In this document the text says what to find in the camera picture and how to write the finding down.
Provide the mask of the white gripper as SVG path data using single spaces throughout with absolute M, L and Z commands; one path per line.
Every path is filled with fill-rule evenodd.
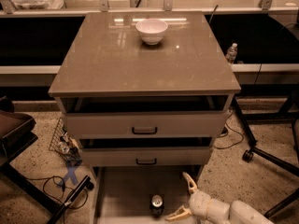
M 188 191 L 191 194 L 189 199 L 189 208 L 182 205 L 174 213 L 169 214 L 165 220 L 179 221 L 190 217 L 192 214 L 201 220 L 207 220 L 212 224 L 226 224 L 229 219 L 230 205 L 213 199 L 203 191 L 198 190 L 197 184 L 192 177 L 182 173 L 187 181 Z

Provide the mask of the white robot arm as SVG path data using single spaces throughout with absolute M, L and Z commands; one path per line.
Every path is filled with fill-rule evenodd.
M 168 215 L 166 221 L 179 221 L 189 217 L 196 217 L 211 224 L 274 224 L 267 217 L 250 205 L 234 201 L 231 204 L 213 199 L 201 191 L 191 176 L 183 172 L 190 193 L 189 206 L 182 205 L 174 213 Z

